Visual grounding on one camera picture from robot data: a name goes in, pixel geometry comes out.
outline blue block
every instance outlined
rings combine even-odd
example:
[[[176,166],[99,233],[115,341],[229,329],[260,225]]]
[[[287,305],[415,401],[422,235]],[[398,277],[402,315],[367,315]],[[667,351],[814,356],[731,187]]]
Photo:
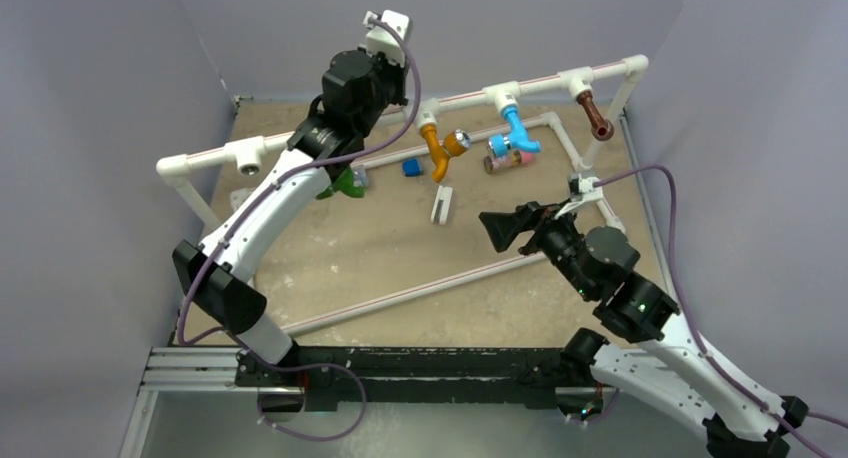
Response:
[[[406,160],[401,166],[403,167],[404,176],[420,176],[424,174],[424,171],[421,170],[421,163],[418,162],[418,158]]]

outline white rectangular object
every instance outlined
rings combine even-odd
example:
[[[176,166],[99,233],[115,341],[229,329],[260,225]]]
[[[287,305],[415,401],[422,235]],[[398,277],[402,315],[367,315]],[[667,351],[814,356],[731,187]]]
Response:
[[[439,185],[436,191],[436,201],[433,202],[433,211],[430,213],[430,223],[444,225],[448,221],[450,200],[453,197],[453,188]]]

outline brown faucet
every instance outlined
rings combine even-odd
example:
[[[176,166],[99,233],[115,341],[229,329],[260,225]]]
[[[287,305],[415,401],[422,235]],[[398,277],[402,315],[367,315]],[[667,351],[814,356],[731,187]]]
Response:
[[[598,141],[607,141],[612,138],[615,128],[598,111],[595,102],[592,101],[592,92],[586,90],[577,95],[577,103],[583,107],[586,116],[589,118],[589,124],[592,125],[592,136]]]

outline orange faucet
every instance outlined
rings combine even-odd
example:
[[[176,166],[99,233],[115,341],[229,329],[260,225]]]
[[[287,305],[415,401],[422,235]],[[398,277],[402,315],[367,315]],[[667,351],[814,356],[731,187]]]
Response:
[[[418,130],[421,138],[427,143],[430,150],[430,159],[436,166],[433,170],[433,181],[440,183],[448,173],[448,162],[471,148],[471,138],[462,130],[453,131],[445,137],[444,143],[439,143],[439,132],[436,125],[426,124]]]

